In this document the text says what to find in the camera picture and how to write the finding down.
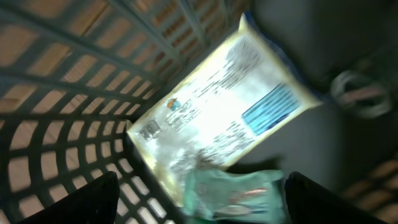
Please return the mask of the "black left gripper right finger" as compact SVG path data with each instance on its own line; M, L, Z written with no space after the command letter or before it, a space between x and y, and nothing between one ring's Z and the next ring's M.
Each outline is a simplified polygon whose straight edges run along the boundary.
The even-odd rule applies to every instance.
M289 174L284 190L293 224L385 224L299 172Z

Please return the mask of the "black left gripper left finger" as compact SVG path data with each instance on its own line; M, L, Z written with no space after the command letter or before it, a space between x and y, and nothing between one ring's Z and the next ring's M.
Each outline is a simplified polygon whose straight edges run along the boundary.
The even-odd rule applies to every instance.
M119 196L117 174L109 171L19 224L113 224Z

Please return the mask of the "teal snack packet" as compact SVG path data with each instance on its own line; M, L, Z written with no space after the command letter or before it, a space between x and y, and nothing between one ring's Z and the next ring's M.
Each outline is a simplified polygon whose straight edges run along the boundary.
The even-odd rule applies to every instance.
M183 211L202 220L283 223L284 203L278 188L280 170L232 174L193 170L185 179Z

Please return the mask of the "large white snack bag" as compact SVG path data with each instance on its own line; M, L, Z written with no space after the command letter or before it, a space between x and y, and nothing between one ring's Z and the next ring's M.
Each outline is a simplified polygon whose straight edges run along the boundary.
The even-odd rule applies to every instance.
M130 124L127 134L171 201L181 206L192 169L227 169L320 103L247 11L237 31Z

